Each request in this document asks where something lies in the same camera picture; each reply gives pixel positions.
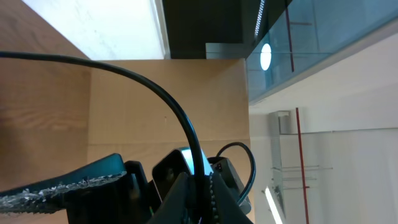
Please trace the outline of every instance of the round light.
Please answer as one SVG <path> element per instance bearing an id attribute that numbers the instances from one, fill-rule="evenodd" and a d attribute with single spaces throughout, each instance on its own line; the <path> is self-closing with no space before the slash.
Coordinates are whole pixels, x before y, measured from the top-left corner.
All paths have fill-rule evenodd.
<path id="1" fill-rule="evenodd" d="M 266 71 L 271 64 L 271 46 L 269 44 L 264 44 L 264 46 L 262 46 L 260 64 L 264 71 Z"/>

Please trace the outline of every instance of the white ceiling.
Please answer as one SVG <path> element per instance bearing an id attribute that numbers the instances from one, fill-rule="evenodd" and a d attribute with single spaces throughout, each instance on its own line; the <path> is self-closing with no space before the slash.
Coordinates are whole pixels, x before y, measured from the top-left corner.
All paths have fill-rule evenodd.
<path id="1" fill-rule="evenodd" d="M 155 0 L 23 1 L 90 59 L 164 59 Z"/>

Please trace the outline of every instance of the wooden panel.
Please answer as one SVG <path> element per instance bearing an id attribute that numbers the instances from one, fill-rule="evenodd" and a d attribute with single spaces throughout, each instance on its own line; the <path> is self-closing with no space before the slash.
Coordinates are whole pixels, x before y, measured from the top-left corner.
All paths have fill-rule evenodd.
<path id="1" fill-rule="evenodd" d="M 182 106 L 202 141 L 249 138 L 244 60 L 108 61 L 144 75 Z M 93 70 L 90 144 L 185 141 L 169 107 L 146 87 Z"/>
<path id="2" fill-rule="evenodd" d="M 85 57 L 20 0 L 0 0 L 0 28 L 1 50 Z M 86 164 L 89 97 L 89 68 L 0 58 L 0 191 Z M 62 212 L 0 217 L 65 221 Z"/>

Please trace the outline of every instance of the black device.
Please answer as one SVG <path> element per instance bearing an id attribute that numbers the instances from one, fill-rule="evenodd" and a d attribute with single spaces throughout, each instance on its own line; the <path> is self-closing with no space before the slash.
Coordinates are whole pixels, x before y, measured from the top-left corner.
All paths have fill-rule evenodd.
<path id="1" fill-rule="evenodd" d="M 114 65 L 63 55 L 0 51 L 0 58 L 84 65 L 133 79 L 148 87 L 170 106 L 187 136 L 191 153 L 191 158 L 187 159 L 182 153 L 184 150 L 172 151 L 171 156 L 159 163 L 168 169 L 165 172 L 154 169 L 152 174 L 156 181 L 149 183 L 140 162 L 124 162 L 119 154 L 112 154 L 69 174 L 0 192 L 0 213 L 53 213 L 66 209 L 71 224 L 251 223 L 239 208 L 256 175 L 254 157 L 249 148 L 241 142 L 226 145 L 216 157 L 208 158 L 208 162 L 216 168 L 206 173 L 208 163 L 203 158 L 188 116 L 154 82 Z M 231 146 L 241 146 L 251 163 L 251 174 L 243 190 L 240 190 L 234 169 L 229 174 L 225 170 L 217 171 L 219 164 L 223 166 L 222 161 L 217 164 L 223 160 L 220 154 Z M 226 163 L 229 164 L 227 167 L 233 168 L 230 162 Z M 229 181 L 231 175 L 235 181 L 232 185 Z M 157 185 L 164 188 L 158 191 Z M 238 197 L 234 190 L 240 192 Z"/>
<path id="2" fill-rule="evenodd" d="M 228 158 L 221 157 L 218 162 L 212 164 L 211 166 L 213 170 L 216 170 L 220 173 L 221 178 L 224 180 L 227 188 L 229 188 L 229 191 L 235 200 L 239 200 L 239 195 L 243 192 L 244 185 L 231 161 Z M 249 197 L 246 196 L 239 207 L 242 212 L 247 215 L 251 211 Z"/>

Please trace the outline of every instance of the fluorescent light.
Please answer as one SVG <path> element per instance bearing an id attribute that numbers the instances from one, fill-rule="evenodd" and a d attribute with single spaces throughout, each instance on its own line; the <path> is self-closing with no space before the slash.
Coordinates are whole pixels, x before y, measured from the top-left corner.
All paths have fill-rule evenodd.
<path id="1" fill-rule="evenodd" d="M 274 217 L 276 224 L 282 224 L 282 219 L 279 216 L 278 209 L 276 208 L 276 204 L 274 202 L 274 199 L 272 198 L 271 192 L 269 191 L 268 187 L 266 188 L 266 197 L 269 207 L 271 208 L 272 216 Z"/>
<path id="2" fill-rule="evenodd" d="M 256 29 L 254 30 L 254 37 L 257 37 L 257 35 L 259 35 L 261 17 L 262 17 L 262 12 L 264 11 L 265 3 L 266 3 L 266 0 L 261 0 L 261 2 L 260 2 L 259 14 L 257 16 L 257 22 L 256 22 Z"/>
<path id="3" fill-rule="evenodd" d="M 271 46 L 269 44 L 264 44 L 260 54 L 260 64 L 264 71 L 269 68 L 269 65 L 271 64 L 271 57 Z"/>

